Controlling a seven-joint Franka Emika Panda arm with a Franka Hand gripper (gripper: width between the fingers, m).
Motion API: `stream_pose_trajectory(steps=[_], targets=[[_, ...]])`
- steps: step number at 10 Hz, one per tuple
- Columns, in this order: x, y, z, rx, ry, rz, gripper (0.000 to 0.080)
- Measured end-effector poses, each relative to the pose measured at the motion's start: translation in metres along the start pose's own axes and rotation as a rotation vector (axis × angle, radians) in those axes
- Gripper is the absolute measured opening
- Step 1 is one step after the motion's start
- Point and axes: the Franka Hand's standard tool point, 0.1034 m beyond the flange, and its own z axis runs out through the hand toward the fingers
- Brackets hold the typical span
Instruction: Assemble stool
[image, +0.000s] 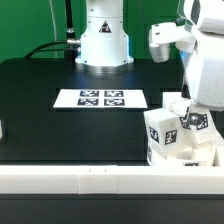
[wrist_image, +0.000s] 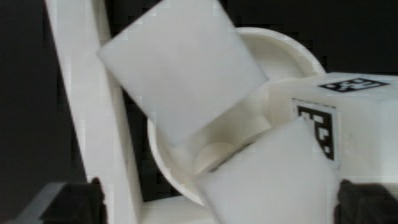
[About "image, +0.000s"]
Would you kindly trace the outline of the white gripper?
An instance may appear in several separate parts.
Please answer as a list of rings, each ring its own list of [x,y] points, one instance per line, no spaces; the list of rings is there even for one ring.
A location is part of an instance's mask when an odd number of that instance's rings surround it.
[[[182,52],[187,84],[181,96],[197,107],[224,110],[224,34],[200,31],[194,26],[174,22],[155,24],[149,31],[149,49],[156,63],[170,57],[170,44]],[[187,123],[198,126],[203,114],[189,113]]]

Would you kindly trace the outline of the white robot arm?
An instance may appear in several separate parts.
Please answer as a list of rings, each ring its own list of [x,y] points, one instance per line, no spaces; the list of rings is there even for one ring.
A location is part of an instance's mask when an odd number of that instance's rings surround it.
[[[123,30],[123,0],[86,0],[87,27],[76,63],[98,72],[129,65],[129,37]],[[179,0],[184,24],[151,26],[148,46],[156,63],[169,59],[170,45],[183,53],[191,108],[224,111],[224,0]]]

